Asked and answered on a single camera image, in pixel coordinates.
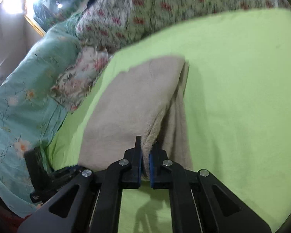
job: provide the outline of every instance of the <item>green fabric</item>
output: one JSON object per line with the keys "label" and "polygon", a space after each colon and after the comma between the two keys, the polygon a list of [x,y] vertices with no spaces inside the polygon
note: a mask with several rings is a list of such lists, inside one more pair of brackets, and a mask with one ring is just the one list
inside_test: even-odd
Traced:
{"label": "green fabric", "polygon": [[[194,170],[206,168],[274,232],[291,213],[291,11],[227,12],[175,25],[119,51],[48,148],[55,169],[78,161],[83,130],[112,79],[181,54]],[[119,232],[171,232],[167,191],[123,192]]]}
{"label": "green fabric", "polygon": [[49,92],[81,49],[74,34],[78,17],[52,27],[0,86],[0,197],[22,218],[36,211],[23,154],[49,145],[66,117]]}

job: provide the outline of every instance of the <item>gold frame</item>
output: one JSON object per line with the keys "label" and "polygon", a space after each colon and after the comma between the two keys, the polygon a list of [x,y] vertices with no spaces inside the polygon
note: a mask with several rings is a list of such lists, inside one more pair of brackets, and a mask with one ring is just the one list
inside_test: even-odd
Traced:
{"label": "gold frame", "polygon": [[24,15],[24,17],[40,36],[42,36],[42,37],[45,36],[46,32],[41,28],[41,26],[39,26],[33,19],[30,19],[27,16],[27,0],[25,0],[25,15]]}

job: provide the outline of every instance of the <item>floral pillow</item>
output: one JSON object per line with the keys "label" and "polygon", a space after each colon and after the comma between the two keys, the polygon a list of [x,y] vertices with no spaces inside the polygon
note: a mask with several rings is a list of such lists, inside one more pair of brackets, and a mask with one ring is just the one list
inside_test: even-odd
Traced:
{"label": "floral pillow", "polygon": [[82,15],[76,35],[92,46],[116,49],[180,21],[227,10],[288,8],[287,0],[96,0]]}
{"label": "floral pillow", "polygon": [[68,111],[74,112],[95,85],[112,55],[96,48],[85,46],[76,63],[60,74],[50,89],[51,96]]}

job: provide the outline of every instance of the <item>silver bolt head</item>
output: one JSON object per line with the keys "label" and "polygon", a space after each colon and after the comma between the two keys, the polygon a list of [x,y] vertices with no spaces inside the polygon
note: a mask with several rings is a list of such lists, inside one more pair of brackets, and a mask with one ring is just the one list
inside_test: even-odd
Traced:
{"label": "silver bolt head", "polygon": [[172,165],[172,161],[170,159],[166,159],[163,161],[163,165],[164,166],[171,166]]}
{"label": "silver bolt head", "polygon": [[127,166],[128,163],[129,163],[129,161],[128,161],[127,159],[121,159],[121,160],[119,161],[119,164],[120,164],[121,166]]}
{"label": "silver bolt head", "polygon": [[202,169],[199,171],[199,174],[203,177],[207,177],[209,175],[209,171],[206,169]]}
{"label": "silver bolt head", "polygon": [[83,172],[82,172],[82,176],[83,177],[89,177],[89,176],[91,176],[92,175],[92,171],[91,170],[89,170],[89,169],[86,169],[86,170],[84,170]]}

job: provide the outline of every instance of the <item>towel fold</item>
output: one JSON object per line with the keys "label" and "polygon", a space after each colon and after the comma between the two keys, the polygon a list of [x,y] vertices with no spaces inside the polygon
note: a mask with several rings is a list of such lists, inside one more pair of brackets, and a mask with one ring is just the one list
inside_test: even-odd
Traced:
{"label": "towel fold", "polygon": [[145,175],[156,140],[171,160],[191,169],[183,103],[187,73],[183,57],[165,56],[118,74],[87,123],[78,164],[94,171],[106,169],[141,135]]}

